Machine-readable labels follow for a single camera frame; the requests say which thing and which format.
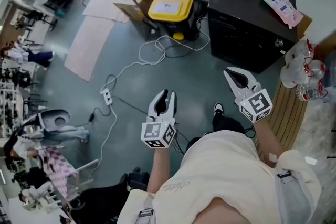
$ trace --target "shoulder strap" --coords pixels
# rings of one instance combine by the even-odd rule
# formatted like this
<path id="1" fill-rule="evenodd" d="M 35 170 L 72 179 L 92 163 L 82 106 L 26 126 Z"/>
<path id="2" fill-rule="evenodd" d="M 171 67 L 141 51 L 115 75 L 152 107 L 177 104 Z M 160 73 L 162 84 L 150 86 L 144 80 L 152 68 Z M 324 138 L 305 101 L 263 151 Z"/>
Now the shoulder strap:
<path id="1" fill-rule="evenodd" d="M 300 175 L 291 171 L 279 171 L 276 191 L 282 224 L 306 224 L 312 215 L 311 194 Z"/>
<path id="2" fill-rule="evenodd" d="M 155 224 L 155 211 L 153 209 L 153 198 L 148 195 L 143 203 L 144 210 L 139 212 L 139 217 L 135 224 Z"/>

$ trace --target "extension cord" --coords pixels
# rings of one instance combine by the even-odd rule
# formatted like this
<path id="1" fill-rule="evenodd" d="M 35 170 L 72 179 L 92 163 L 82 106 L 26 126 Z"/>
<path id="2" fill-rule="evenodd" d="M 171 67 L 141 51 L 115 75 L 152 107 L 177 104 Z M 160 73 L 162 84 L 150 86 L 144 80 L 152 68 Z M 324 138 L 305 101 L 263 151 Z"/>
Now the extension cord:
<path id="1" fill-rule="evenodd" d="M 101 94 L 104 96 L 104 101 L 107 106 L 112 104 L 112 97 L 108 88 L 105 88 L 101 91 Z"/>
<path id="2" fill-rule="evenodd" d="M 197 24 L 198 24 L 198 22 L 199 22 L 200 20 L 202 20 L 202 19 L 207 19 L 207 18 L 203 17 L 203 18 L 198 19 L 198 20 L 197 20 Z M 106 139 L 104 140 L 104 142 L 103 142 L 102 145 L 101 145 L 101 148 L 100 148 L 100 160 L 99 160 L 99 163 L 98 163 L 98 165 L 95 167 L 95 169 L 92 170 L 92 172 L 91 172 L 91 174 L 90 174 L 90 176 L 89 176 L 89 179 L 91 178 L 93 172 L 99 168 L 99 166 L 100 166 L 100 164 L 101 164 L 101 162 L 102 162 L 102 160 L 103 160 L 103 148 L 104 148 L 104 146 L 105 146 L 107 140 L 109 139 L 109 137 L 110 137 L 110 135 L 111 135 L 111 132 L 112 132 L 112 129 L 113 129 L 113 127 L 115 126 L 115 124 L 117 123 L 117 119 L 118 119 L 117 115 L 115 114 L 115 112 L 114 112 L 114 110 L 113 110 L 113 108 L 112 108 L 112 103 L 113 103 L 113 101 L 112 101 L 110 92 L 109 92 L 109 90 L 107 89 L 107 85 L 113 83 L 117 78 L 119 78 L 119 77 L 121 76 L 121 74 L 125 71 L 125 69 L 127 69 L 127 68 L 129 68 L 129 67 L 132 67 L 132 66 L 134 66 L 134 65 L 142 65 L 142 66 L 145 66 L 145 65 L 151 65 L 151 66 L 156 66 L 156 65 L 158 65 L 160 62 L 162 62 L 162 61 L 165 59 L 165 57 L 166 57 L 166 50 L 165 50 L 164 46 L 160 43 L 160 40 L 163 39 L 163 38 L 169 38 L 169 39 L 171 39 L 172 41 L 174 41 L 174 42 L 176 42 L 176 43 L 178 43 L 178 44 L 180 44 L 180 45 L 182 45 L 182 46 L 184 46 L 184 47 L 186 47 L 186 48 L 188 48 L 188 49 L 190 49 L 190 50 L 193 50 L 193 51 L 200 51 L 200 50 L 204 49 L 204 48 L 210 43 L 210 37 L 209 37 L 206 33 L 202 32 L 201 30 L 200 30 L 199 32 L 202 33 L 204 36 L 206 36 L 206 37 L 208 38 L 208 42 L 207 42 L 205 45 L 203 45 L 200 49 L 194 49 L 194 48 L 191 48 L 191 47 L 189 47 L 188 45 L 185 45 L 185 44 L 183 44 L 183 43 L 181 43 L 181 42 L 179 42 L 179 41 L 173 39 L 172 37 L 170 37 L 170 36 L 168 36 L 168 35 L 164 35 L 164 36 L 162 36 L 162 37 L 159 37 L 157 40 L 154 40 L 154 41 L 149 41 L 149 42 L 145 42 L 145 43 L 143 43 L 143 44 L 140 46 L 140 49 L 139 49 L 139 60 L 142 61 L 142 62 L 134 62 L 134 63 L 131 63 L 131 64 L 128 65 L 128 66 L 125 66 L 115 78 L 113 78 L 113 79 L 110 80 L 109 82 L 105 83 L 105 84 L 103 85 L 103 87 L 100 89 L 100 94 L 102 94 L 102 95 L 104 96 L 104 101 L 105 101 L 106 105 L 108 105 L 108 106 L 111 108 L 111 111 L 112 111 L 112 113 L 113 113 L 113 115 L 114 115 L 114 117 L 115 117 L 115 120 L 114 120 L 114 123 L 113 123 L 113 124 L 111 125 L 111 127 L 110 127 L 110 130 L 109 130 L 109 132 L 108 132 L 108 135 L 107 135 Z M 160 57 L 156 62 L 148 62 L 148 61 L 143 60 L 143 59 L 141 58 L 141 50 L 142 50 L 143 46 L 144 46 L 144 45 L 151 44 L 151 43 L 154 43 L 155 46 L 156 46 L 156 48 L 159 49 L 160 51 L 162 51 L 162 55 L 161 55 L 161 57 Z"/>

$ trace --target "black shoe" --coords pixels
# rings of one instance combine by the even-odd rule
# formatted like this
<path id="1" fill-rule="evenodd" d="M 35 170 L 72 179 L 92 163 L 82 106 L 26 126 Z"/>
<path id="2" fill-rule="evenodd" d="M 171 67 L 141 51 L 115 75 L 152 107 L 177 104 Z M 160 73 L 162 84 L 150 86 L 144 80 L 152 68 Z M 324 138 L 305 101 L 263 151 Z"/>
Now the black shoe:
<path id="1" fill-rule="evenodd" d="M 214 115 L 216 115 L 217 113 L 220 113 L 224 116 L 224 109 L 221 103 L 216 103 L 214 106 Z"/>

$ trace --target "sneaker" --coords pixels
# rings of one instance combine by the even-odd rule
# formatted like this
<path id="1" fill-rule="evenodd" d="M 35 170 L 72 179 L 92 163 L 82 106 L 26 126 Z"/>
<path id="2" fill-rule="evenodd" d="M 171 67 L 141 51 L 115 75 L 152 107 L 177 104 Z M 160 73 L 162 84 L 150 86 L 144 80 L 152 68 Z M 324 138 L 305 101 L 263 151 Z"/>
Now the sneaker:
<path id="1" fill-rule="evenodd" d="M 224 116 L 224 109 L 221 103 L 216 103 L 214 106 L 214 115 L 216 115 L 217 113 L 220 113 Z"/>
<path id="2" fill-rule="evenodd" d="M 53 51 L 52 52 L 52 57 L 48 60 L 49 62 L 52 62 L 52 60 L 54 59 L 54 55 L 55 55 L 55 52 Z"/>
<path id="3" fill-rule="evenodd" d="M 89 142 L 89 138 L 90 138 L 90 132 L 86 130 L 86 138 L 85 139 L 81 139 L 80 141 L 84 144 L 87 144 Z"/>

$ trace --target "black box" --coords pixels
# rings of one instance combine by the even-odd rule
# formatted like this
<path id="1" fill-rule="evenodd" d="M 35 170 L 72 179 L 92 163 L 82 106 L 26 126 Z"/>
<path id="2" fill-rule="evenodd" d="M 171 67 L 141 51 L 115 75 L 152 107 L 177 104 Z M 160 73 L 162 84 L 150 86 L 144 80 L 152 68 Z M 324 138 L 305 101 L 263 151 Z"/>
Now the black box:
<path id="1" fill-rule="evenodd" d="M 210 0 L 208 18 L 212 54 L 256 73 L 297 41 L 297 27 L 289 29 L 264 0 Z"/>

